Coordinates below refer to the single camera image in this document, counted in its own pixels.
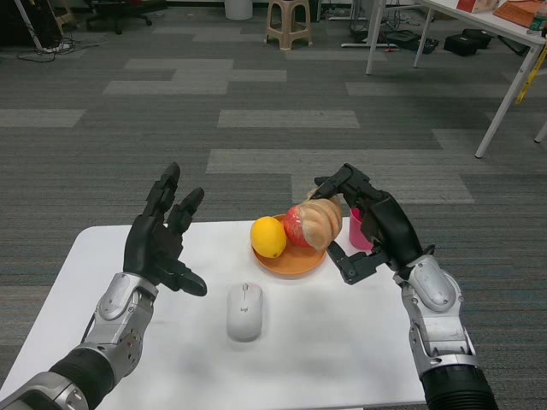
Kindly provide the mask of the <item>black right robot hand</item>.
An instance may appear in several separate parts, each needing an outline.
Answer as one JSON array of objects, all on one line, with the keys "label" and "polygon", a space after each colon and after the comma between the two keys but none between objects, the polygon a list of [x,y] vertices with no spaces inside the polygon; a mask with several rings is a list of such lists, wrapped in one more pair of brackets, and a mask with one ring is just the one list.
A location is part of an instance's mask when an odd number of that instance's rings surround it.
[{"label": "black right robot hand", "polygon": [[407,281],[412,263],[425,252],[406,213],[388,192],[370,184],[370,178],[344,164],[328,177],[316,177],[317,189],[313,199],[331,199],[341,194],[350,208],[362,214],[360,231],[373,245],[370,255],[358,252],[348,256],[336,243],[331,242],[327,252],[339,269],[345,283],[353,285],[375,274],[386,264],[396,273],[399,281]]}]

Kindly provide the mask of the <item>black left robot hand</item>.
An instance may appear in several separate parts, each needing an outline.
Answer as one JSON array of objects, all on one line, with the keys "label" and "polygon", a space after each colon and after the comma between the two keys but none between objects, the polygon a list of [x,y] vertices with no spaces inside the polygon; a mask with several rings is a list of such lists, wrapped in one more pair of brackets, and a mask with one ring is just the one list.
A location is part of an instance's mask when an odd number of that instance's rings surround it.
[{"label": "black left robot hand", "polygon": [[197,187],[176,203],[179,176],[179,165],[173,162],[152,185],[144,211],[133,221],[127,236],[123,270],[153,285],[163,284],[173,291],[205,296],[204,280],[179,260],[183,234],[202,203],[204,190]]}]

